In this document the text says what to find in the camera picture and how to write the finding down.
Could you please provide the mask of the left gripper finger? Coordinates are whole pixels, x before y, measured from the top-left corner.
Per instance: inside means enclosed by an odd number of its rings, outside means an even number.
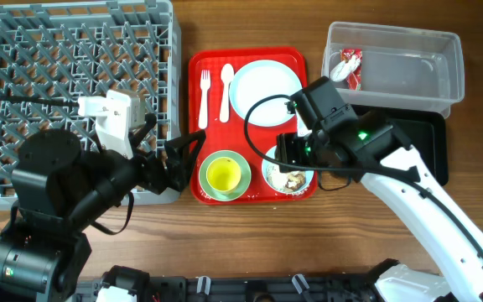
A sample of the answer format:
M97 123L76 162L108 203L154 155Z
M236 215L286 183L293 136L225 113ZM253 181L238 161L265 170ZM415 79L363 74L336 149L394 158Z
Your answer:
M156 126L157 117L154 113L145 114L145 123L135 133L129 134L130 145L136 148L149 134L149 132Z
M169 176L191 176L206 140L205 130L171 139L164 145Z

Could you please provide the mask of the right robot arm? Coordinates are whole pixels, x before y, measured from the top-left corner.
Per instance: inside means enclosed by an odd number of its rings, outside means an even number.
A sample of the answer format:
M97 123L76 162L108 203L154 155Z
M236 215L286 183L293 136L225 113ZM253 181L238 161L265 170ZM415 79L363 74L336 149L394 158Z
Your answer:
M381 199L421 243L440 273L394 260L373 271L385 301L483 301L483 232L429 172L409 137L380 112L300 137L277 137L275 157L298 169L350 177Z

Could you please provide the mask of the yellow cup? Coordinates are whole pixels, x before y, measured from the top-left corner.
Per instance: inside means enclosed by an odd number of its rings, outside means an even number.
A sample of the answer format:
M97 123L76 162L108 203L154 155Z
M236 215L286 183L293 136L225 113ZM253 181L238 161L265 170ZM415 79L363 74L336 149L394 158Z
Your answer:
M239 185L242 178L241 166L230 157L219 157L211 161L206 170L210 187L222 194L229 194Z

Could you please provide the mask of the white plastic spoon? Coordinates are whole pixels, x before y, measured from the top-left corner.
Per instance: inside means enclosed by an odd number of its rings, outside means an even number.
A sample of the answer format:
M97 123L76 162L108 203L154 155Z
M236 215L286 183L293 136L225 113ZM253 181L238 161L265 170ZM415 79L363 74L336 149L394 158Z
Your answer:
M223 92L221 98L221 107L219 120L223 123L229 121L229 89L232 80L234 79L235 71L231 64L225 64L221 69L221 81L223 83Z

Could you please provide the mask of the white plastic fork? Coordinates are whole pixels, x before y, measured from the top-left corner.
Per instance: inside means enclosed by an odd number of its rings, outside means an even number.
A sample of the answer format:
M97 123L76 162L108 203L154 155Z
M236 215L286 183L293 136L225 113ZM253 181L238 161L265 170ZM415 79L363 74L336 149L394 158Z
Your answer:
M206 129L208 125L208 90L210 86L210 72L208 70L202 70L200 75L201 99L198 119L198 127L200 129Z

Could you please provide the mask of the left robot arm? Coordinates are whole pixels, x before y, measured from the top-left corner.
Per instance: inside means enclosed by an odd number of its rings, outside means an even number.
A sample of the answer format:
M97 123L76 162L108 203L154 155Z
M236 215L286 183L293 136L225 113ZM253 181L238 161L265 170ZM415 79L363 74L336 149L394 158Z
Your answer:
M11 178L18 198L0 233L0 301L67 300L91 255L87 227L110 234L97 218L123 199L132 206L137 186L161 195L188 185L205 131L168 141L161 159L137 148L156 122L146 114L144 126L131 135L133 156L85 151L64 129L26 139Z

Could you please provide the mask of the white napkin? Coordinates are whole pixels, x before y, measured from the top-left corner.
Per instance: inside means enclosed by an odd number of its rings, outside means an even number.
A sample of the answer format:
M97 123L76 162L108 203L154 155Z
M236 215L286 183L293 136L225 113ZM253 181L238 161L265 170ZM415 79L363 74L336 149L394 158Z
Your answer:
M341 61L333 68L330 72L330 79L334 82L344 81L360 65L361 58L358 55L352 55L350 59Z

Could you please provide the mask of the green bowl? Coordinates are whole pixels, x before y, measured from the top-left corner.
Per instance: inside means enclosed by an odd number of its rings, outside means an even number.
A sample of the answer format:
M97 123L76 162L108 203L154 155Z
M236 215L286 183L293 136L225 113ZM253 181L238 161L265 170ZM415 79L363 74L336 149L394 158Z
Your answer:
M241 166L241 181L237 188L229 194L222 194L213 190L206 180L206 170L211 161L219 157L230 157L234 159ZM238 153L231 150L220 150L209 155L201 164L198 181L200 188L205 193L206 200L215 200L219 202L233 201L245 194L248 189L252 178L252 172L249 163Z

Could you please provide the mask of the red snack wrapper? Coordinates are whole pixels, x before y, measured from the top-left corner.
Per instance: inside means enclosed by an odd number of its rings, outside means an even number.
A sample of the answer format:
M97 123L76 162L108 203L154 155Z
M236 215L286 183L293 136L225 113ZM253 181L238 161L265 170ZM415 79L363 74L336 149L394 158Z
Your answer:
M362 64L361 49L342 49L340 52L341 61L350 59L352 55L358 55L361 58ZM361 89L361 65L345 80L350 90L359 91Z

